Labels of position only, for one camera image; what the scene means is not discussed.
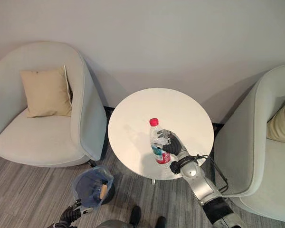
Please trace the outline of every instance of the chair seat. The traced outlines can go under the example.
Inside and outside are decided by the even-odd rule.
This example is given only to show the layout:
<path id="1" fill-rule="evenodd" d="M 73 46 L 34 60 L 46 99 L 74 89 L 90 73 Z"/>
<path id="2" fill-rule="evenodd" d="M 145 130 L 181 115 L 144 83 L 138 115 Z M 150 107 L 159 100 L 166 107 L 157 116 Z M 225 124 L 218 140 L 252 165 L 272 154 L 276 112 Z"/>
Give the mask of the chair seat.
<path id="1" fill-rule="evenodd" d="M 265 168 L 260 187 L 251 196 L 231 200 L 250 212 L 285 221 L 285 143 L 266 139 Z"/>
<path id="2" fill-rule="evenodd" d="M 33 166 L 65 167 L 89 160 L 73 144 L 71 117 L 27 118 L 26 109 L 0 134 L 0 156 Z"/>

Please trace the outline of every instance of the gray carpet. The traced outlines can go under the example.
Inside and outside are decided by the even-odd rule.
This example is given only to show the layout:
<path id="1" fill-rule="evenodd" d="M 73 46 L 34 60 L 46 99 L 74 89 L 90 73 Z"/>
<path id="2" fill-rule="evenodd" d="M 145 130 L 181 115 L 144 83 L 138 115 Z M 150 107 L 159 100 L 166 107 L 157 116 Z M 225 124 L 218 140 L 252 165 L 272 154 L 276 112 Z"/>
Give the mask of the gray carpet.
<path id="1" fill-rule="evenodd" d="M 204 212 L 182 180 L 157 181 L 140 177 L 128 170 L 110 146 L 104 161 L 115 178 L 113 200 L 98 211 L 76 222 L 79 228 L 94 228 L 108 219 L 128 221 L 132 207 L 142 208 L 141 228 L 152 228 L 163 215 L 169 228 L 210 228 Z M 45 228 L 59 219 L 73 202 L 72 180 L 89 169 L 83 164 L 68 168 L 38 168 L 13 163 L 0 157 L 0 228 Z M 209 174 L 209 164 L 203 168 Z M 245 212 L 236 206 L 248 227 L 285 228 L 285 223 Z"/>

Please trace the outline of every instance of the person's leg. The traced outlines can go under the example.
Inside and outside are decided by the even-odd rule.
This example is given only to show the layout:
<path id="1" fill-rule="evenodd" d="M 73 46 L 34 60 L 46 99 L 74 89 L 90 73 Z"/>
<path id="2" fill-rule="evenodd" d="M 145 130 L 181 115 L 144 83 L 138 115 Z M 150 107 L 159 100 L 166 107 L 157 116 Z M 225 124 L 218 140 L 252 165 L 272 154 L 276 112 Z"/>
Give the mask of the person's leg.
<path id="1" fill-rule="evenodd" d="M 163 216 L 160 216 L 157 219 L 157 223 L 156 223 L 155 228 L 166 228 L 166 226 L 167 226 L 167 219 Z"/>
<path id="2" fill-rule="evenodd" d="M 119 220 L 109 220 L 103 222 L 96 228 L 137 228 L 139 220 L 141 219 L 141 215 L 142 215 L 141 208 L 138 206 L 134 206 L 131 212 L 129 224 Z"/>
<path id="3" fill-rule="evenodd" d="M 133 228 L 133 226 L 119 220 L 108 220 L 96 228 Z"/>

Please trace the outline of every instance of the water bottle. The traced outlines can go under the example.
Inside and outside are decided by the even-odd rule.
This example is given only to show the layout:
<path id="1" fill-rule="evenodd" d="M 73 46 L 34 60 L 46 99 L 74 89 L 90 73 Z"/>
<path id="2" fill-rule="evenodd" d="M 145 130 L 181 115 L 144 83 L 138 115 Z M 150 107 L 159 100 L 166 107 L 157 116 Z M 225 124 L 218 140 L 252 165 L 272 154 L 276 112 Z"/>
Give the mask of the water bottle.
<path id="1" fill-rule="evenodd" d="M 166 145 L 168 143 L 168 139 L 164 137 L 164 135 L 161 133 L 162 128 L 158 124 L 158 119 L 153 118 L 150 121 L 150 143 L 153 150 L 153 153 L 155 155 L 155 160 L 159 164 L 166 164 L 165 166 L 170 164 L 170 154 L 157 148 L 154 146 L 155 143 Z"/>

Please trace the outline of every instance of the shoe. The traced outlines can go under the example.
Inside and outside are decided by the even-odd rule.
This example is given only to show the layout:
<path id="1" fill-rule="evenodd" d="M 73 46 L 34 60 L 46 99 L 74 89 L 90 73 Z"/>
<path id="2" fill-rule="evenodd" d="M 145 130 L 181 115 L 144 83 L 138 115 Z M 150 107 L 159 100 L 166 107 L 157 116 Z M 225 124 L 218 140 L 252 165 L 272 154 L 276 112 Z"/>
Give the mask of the shoe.
<path id="1" fill-rule="evenodd" d="M 131 212 L 130 216 L 130 224 L 133 226 L 133 228 L 136 228 L 139 221 L 141 220 L 142 216 L 142 210 L 138 206 L 134 206 Z"/>
<path id="2" fill-rule="evenodd" d="M 156 223 L 155 228 L 166 228 L 166 225 L 167 225 L 167 219 L 163 216 L 160 216 L 157 219 L 157 223 Z"/>

